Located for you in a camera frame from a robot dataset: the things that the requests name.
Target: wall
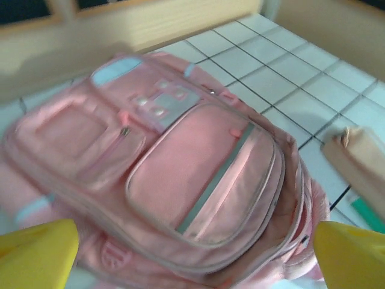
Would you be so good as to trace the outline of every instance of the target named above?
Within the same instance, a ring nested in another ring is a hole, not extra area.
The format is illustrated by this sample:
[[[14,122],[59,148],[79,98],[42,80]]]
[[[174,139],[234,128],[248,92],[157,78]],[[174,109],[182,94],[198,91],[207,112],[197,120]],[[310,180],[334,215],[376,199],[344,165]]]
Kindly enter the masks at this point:
[[[63,22],[0,33],[0,102],[89,72],[115,52],[146,50],[260,6],[260,0],[158,0],[75,18],[69,0],[55,3]]]
[[[282,0],[276,22],[385,81],[385,12],[355,0]]]

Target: light blue trim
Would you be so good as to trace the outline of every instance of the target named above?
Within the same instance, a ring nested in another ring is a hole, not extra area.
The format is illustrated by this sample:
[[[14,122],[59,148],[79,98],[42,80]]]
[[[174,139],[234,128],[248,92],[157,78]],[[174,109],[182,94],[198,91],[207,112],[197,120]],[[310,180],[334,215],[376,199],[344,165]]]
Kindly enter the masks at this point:
[[[194,67],[195,67],[195,64],[194,63],[190,63],[189,66],[187,66],[186,70],[185,70],[185,77],[186,78],[189,78],[191,76],[191,73],[193,72],[194,70]]]
[[[243,135],[241,136],[241,138],[236,143],[234,150],[231,152],[231,154],[229,155],[227,160],[224,162],[224,164],[220,167],[219,171],[215,174],[210,184],[206,187],[206,189],[204,190],[202,195],[199,197],[198,201],[195,203],[191,211],[188,212],[187,216],[184,218],[182,223],[176,228],[177,232],[183,234],[187,230],[189,225],[193,222],[195,217],[198,215],[199,211],[202,209],[204,204],[207,202],[207,200],[211,196],[212,192],[215,190],[215,188],[223,178],[224,174],[227,172],[228,168],[234,162],[236,156],[239,154],[239,151],[243,147],[244,143],[250,136],[253,129],[254,129],[254,125],[252,123],[249,123],[246,126],[246,129]]]
[[[96,86],[101,86],[112,80],[118,79],[139,66],[142,61],[136,57],[126,57],[101,67],[92,75],[92,81]]]
[[[28,204],[24,208],[22,208],[14,217],[14,221],[16,223],[20,223],[24,221],[28,216],[33,213],[40,211],[48,206],[50,206],[55,200],[54,194],[49,194],[48,196],[41,197],[34,202]]]
[[[193,92],[186,91],[185,98],[178,100],[174,96],[167,93],[159,95],[154,103],[167,110],[167,113],[162,116],[158,121],[163,128],[168,128],[175,120],[180,118],[191,107],[195,106],[200,100],[199,95]]]

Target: zipper pull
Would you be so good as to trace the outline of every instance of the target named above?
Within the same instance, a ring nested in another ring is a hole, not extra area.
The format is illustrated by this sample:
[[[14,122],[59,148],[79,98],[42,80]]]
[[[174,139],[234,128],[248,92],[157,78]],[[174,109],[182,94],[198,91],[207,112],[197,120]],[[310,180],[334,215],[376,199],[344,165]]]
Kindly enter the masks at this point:
[[[130,122],[129,121],[130,115],[127,111],[121,111],[121,112],[119,112],[119,118],[120,118],[120,121],[123,125],[123,128],[120,130],[120,135],[125,137],[130,133],[130,129],[128,127],[129,122]]]

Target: pink zipper pull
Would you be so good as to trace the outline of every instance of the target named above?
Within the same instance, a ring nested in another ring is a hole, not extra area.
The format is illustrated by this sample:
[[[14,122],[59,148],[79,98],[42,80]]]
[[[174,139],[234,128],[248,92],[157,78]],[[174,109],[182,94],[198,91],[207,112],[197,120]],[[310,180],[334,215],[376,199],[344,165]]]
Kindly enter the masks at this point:
[[[120,134],[123,135],[123,136],[126,136],[129,134],[130,132],[130,129],[128,127],[129,123],[130,123],[130,115],[128,113],[128,111],[125,111],[125,110],[122,110],[119,112],[119,118],[120,118],[120,121],[123,125],[123,128],[122,130],[120,131]]]
[[[128,111],[122,110],[119,112],[119,118],[123,126],[128,126],[130,115]]]
[[[230,128],[229,132],[235,138],[241,138],[242,136],[242,131],[240,129]]]

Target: pink backpack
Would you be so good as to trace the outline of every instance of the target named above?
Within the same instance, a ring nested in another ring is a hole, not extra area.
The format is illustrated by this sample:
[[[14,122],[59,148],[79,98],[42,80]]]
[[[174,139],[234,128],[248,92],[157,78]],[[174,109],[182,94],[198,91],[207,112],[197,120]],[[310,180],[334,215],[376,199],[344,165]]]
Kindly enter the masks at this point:
[[[78,265],[122,287],[322,276],[312,232],[328,202],[295,140],[170,54],[117,55],[27,113],[0,178],[21,227],[74,219]]]

